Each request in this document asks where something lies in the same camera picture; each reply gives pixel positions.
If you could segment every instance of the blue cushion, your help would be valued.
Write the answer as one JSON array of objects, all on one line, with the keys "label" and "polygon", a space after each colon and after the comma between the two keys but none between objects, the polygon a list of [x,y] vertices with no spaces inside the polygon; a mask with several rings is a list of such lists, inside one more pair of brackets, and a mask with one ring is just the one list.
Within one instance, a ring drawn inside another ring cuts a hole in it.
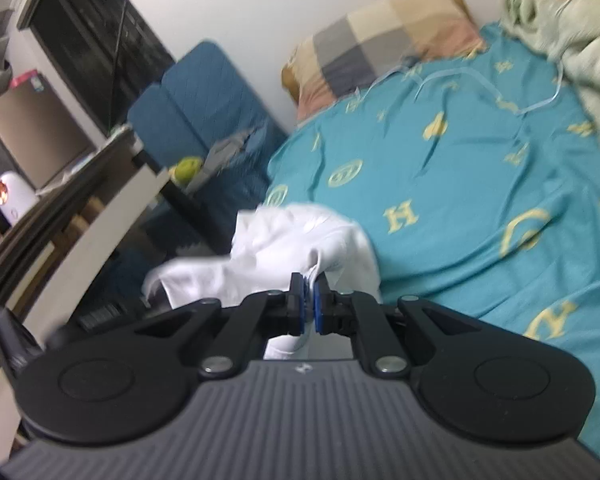
[{"label": "blue cushion", "polygon": [[269,116],[224,52],[203,41],[162,78],[163,88],[210,148]]},{"label": "blue cushion", "polygon": [[147,152],[164,168],[208,149],[160,85],[152,84],[129,109],[128,120]]},{"label": "blue cushion", "polygon": [[154,246],[167,256],[175,256],[178,248],[197,244],[202,239],[194,227],[164,200],[146,216],[141,227]]},{"label": "blue cushion", "polygon": [[223,235],[233,237],[241,209],[255,209],[269,187],[267,164],[285,139],[272,121],[265,121],[247,140],[227,168],[206,183],[196,198],[204,203]]}]

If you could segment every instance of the tennis ball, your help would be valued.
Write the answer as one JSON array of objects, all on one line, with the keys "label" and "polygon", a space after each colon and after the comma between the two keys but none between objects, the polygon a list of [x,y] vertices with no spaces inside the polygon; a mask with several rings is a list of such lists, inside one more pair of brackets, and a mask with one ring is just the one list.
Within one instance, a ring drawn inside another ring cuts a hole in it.
[{"label": "tennis ball", "polygon": [[188,184],[203,164],[204,160],[199,156],[186,156],[176,165],[173,176],[179,184]]}]

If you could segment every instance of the pillow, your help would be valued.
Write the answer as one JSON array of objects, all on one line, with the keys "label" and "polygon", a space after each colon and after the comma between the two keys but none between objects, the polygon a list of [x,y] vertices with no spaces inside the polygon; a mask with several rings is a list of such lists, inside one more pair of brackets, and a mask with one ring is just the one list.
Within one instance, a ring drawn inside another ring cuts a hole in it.
[{"label": "pillow", "polygon": [[300,43],[282,80],[302,121],[399,64],[484,47],[464,0],[381,0]]}]

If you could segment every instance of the white cloth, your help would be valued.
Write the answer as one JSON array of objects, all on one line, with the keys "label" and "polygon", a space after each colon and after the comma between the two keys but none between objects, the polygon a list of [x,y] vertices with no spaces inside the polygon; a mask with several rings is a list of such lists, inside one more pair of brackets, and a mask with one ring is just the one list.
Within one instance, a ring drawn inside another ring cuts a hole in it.
[{"label": "white cloth", "polygon": [[[323,206],[260,206],[238,213],[229,256],[176,258],[144,280],[150,295],[162,284],[172,308],[201,298],[234,306],[262,290],[288,290],[292,272],[312,287],[324,272],[333,290],[360,290],[380,298],[378,264],[362,228]],[[301,358],[305,337],[269,341],[265,358]]]}]

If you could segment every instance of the teal bedsheet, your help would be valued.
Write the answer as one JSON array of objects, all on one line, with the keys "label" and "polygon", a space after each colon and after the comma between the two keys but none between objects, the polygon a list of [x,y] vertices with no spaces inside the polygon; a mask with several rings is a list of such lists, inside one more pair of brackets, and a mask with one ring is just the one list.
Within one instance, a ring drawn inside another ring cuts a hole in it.
[{"label": "teal bedsheet", "polygon": [[[563,348],[596,380],[581,440],[600,455],[600,148],[557,69],[482,30],[474,59],[418,65],[293,134],[266,203],[317,202],[359,222],[386,302],[416,294]],[[427,82],[441,70],[468,73]]]}]

